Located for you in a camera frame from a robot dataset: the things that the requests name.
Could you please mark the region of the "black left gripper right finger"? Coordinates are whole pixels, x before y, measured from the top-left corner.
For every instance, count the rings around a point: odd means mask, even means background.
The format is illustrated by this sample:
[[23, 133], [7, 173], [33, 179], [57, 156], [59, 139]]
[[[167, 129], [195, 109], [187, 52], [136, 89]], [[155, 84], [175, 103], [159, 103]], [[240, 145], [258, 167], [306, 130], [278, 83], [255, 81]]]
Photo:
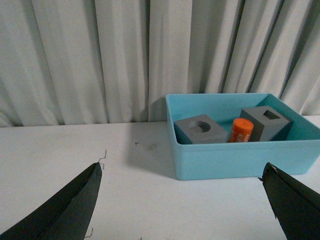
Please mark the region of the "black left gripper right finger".
[[269, 162], [260, 180], [286, 238], [318, 240], [320, 194]]

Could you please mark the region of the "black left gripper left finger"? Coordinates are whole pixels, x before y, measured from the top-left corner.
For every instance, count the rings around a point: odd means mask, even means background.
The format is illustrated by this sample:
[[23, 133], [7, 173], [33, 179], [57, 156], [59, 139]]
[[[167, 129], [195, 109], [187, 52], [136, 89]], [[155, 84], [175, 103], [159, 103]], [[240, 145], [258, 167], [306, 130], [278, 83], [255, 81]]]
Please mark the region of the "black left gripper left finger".
[[0, 238], [83, 240], [96, 206], [101, 179], [101, 165], [93, 163]]

